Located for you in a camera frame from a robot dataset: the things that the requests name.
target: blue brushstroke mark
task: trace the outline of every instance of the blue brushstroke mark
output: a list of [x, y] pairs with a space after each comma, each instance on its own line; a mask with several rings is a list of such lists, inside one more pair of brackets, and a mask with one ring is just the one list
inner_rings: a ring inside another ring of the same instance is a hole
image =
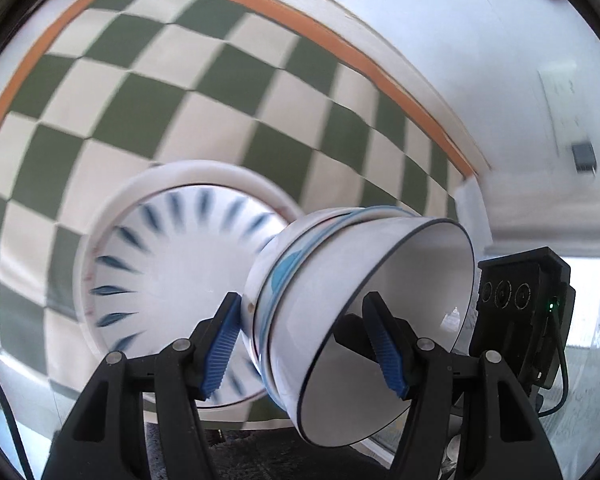
[[273, 272], [271, 273], [271, 288], [274, 292], [282, 285], [283, 278], [289, 267], [291, 267], [301, 255], [301, 250], [291, 253], [273, 269]]
[[251, 375], [253, 375], [257, 379], [259, 379], [260, 378], [260, 372], [255, 367], [255, 365], [253, 364], [253, 362], [251, 361], [251, 359], [245, 359], [244, 362], [247, 365], [247, 369], [250, 371]]
[[117, 285], [101, 285], [96, 288], [92, 288], [89, 291], [94, 296], [112, 296], [113, 294], [125, 294], [126, 292], [133, 292], [132, 290], [126, 290]]
[[200, 222], [206, 222], [209, 216], [209, 210], [214, 199], [214, 192], [210, 189], [201, 189], [198, 199], [198, 219]]
[[257, 253], [261, 253], [262, 250], [267, 246], [267, 244], [273, 240], [273, 238], [275, 238], [276, 235], [271, 235], [269, 238], [267, 238], [266, 240], [264, 240], [264, 243], [260, 246], [260, 248], [256, 251]]
[[234, 388], [234, 390], [236, 392], [238, 392], [238, 395], [243, 397], [244, 396], [244, 388], [242, 387], [242, 383], [240, 382], [240, 380], [235, 376], [235, 374], [233, 372], [229, 372], [228, 377], [229, 377], [229, 382], [231, 383], [231, 386]]
[[102, 328], [103, 326], [113, 325], [114, 323], [122, 321], [125, 319], [125, 317], [132, 316], [133, 314], [137, 314], [137, 312], [112, 312], [111, 314], [106, 314], [97, 320], [96, 326]]
[[182, 197], [179, 192], [169, 193], [167, 195], [171, 216], [173, 216], [173, 224], [179, 228], [184, 228], [184, 219], [182, 218]]
[[242, 235], [242, 239], [244, 240], [245, 238], [250, 237], [258, 229], [264, 227], [267, 224], [267, 222], [269, 222], [270, 218], [271, 213], [261, 213], [258, 216], [256, 216], [256, 218], [253, 219], [253, 222], [251, 222], [249, 227], [247, 227], [247, 230]]
[[122, 339], [118, 339], [116, 344], [113, 345], [111, 349], [112, 352], [124, 352], [127, 348], [131, 346], [131, 343], [134, 341], [136, 337], [138, 337], [142, 332], [136, 332], [135, 334], [128, 335], [123, 337]]
[[142, 219], [151, 231], [157, 234], [164, 234], [162, 224], [160, 223], [160, 217], [158, 216], [155, 207], [150, 204], [142, 204], [140, 210], [142, 212]]
[[137, 270], [127, 265], [120, 258], [109, 256], [108, 254], [105, 256], [98, 256], [96, 258], [96, 263], [106, 265], [107, 267], [112, 267], [113, 269], [128, 270], [128, 272], [134, 272], [138, 274]]
[[146, 248], [146, 245], [142, 242], [138, 234], [136, 234], [130, 228], [119, 225], [116, 226], [116, 232], [120, 238], [122, 238], [129, 245], [140, 249], [143, 253], [149, 252], [149, 249]]
[[231, 205], [226, 210], [224, 219], [222, 220], [223, 231], [229, 230], [234, 225], [235, 219], [238, 218], [238, 214], [246, 203], [247, 199], [243, 196], [236, 198], [233, 202], [231, 202]]

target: orange border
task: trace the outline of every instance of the orange border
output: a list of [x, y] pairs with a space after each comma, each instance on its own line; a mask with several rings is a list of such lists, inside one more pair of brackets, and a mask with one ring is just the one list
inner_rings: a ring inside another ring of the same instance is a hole
[[[60, 31], [93, 0], [77, 0], [62, 14], [36, 41], [24, 57], [16, 73], [0, 96], [0, 124], [6, 115], [11, 101], [30, 70], [47, 51]], [[244, 5], [263, 16], [283, 23], [285, 27], [319, 44], [337, 58], [366, 75], [375, 85], [397, 102], [405, 113], [418, 124], [447, 154], [464, 176], [471, 176], [474, 170], [461, 152], [446, 136], [445, 131], [429, 113], [410, 95], [391, 81], [382, 69], [365, 54], [344, 41], [332, 30], [298, 10], [277, 0], [231, 0]]]

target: stack of bowls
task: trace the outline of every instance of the stack of bowls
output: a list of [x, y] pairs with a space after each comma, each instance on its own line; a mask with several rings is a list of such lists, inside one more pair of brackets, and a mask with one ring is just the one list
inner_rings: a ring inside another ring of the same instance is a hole
[[337, 320], [378, 291], [419, 337], [451, 350], [470, 302], [465, 230], [393, 206], [334, 208], [296, 220], [257, 257], [242, 297], [250, 357], [271, 398], [318, 446], [358, 442], [409, 406], [378, 364], [339, 345]]

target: blue object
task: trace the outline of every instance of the blue object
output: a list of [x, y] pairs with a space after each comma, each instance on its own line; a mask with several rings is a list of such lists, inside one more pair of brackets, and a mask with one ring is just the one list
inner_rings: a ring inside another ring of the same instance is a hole
[[222, 377], [224, 377], [224, 372], [229, 364], [229, 358], [234, 351], [235, 340], [240, 332], [240, 301], [240, 295], [236, 294], [234, 302], [206, 354], [204, 380], [200, 386], [200, 393], [205, 400], [220, 387]]
[[404, 380], [402, 373], [402, 355], [400, 351], [384, 323], [382, 323], [376, 309], [366, 310], [363, 315], [363, 322], [386, 385], [404, 400], [409, 391], [409, 385]]

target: silver screw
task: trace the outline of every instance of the silver screw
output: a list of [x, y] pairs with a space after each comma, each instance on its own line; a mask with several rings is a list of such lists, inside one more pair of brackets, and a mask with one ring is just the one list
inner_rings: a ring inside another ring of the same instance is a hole
[[187, 348], [189, 348], [191, 346], [191, 341], [189, 341], [188, 339], [176, 339], [176, 341], [173, 342], [173, 349], [176, 352], [184, 352]]
[[110, 352], [104, 358], [108, 365], [114, 365], [122, 361], [122, 353], [121, 352]]
[[502, 361], [502, 356], [497, 353], [495, 350], [487, 350], [484, 355], [487, 358], [487, 361], [493, 364], [497, 364]]
[[429, 350], [433, 350], [436, 347], [436, 344], [428, 337], [421, 337], [416, 342], [416, 345], [418, 345], [418, 348], [420, 350], [424, 350], [425, 352], [428, 352]]

